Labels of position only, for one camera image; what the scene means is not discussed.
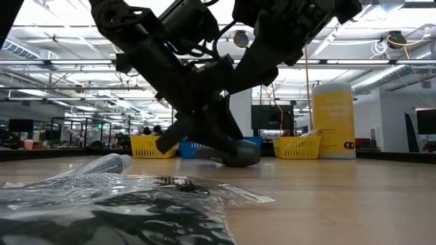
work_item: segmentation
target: black robotic arm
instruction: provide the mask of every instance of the black robotic arm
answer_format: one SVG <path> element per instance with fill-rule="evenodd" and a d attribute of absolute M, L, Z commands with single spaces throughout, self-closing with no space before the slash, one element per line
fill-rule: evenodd
<path fill-rule="evenodd" d="M 234 21 L 226 29 L 241 22 L 254 28 L 256 38 L 234 69 L 228 54 L 217 53 L 223 31 L 207 8 L 216 0 L 176 0 L 159 17 L 122 0 L 90 2 L 99 32 L 124 51 L 117 55 L 116 69 L 127 73 L 135 68 L 158 92 L 156 98 L 164 98 L 178 112 L 178 120 L 157 140 L 158 149 L 166 152 L 188 136 L 234 159 L 234 166 L 237 161 L 244 162 L 240 166 L 256 164 L 260 153 L 241 141 L 230 96 L 221 96 L 221 91 L 231 95 L 271 84 L 277 65 L 294 65 L 302 48 L 334 16 L 345 22 L 362 9 L 358 0 L 235 0 Z M 206 43 L 211 42 L 214 48 L 208 50 Z M 176 54 L 208 58 L 181 63 Z M 197 68 L 198 63 L 204 66 Z"/>

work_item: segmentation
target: plastic bag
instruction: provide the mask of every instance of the plastic bag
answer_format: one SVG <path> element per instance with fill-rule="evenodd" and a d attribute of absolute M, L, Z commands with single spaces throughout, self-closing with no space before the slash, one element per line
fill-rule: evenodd
<path fill-rule="evenodd" d="M 223 206 L 269 201 L 186 177 L 49 179 L 0 190 L 0 244 L 235 244 Z"/>

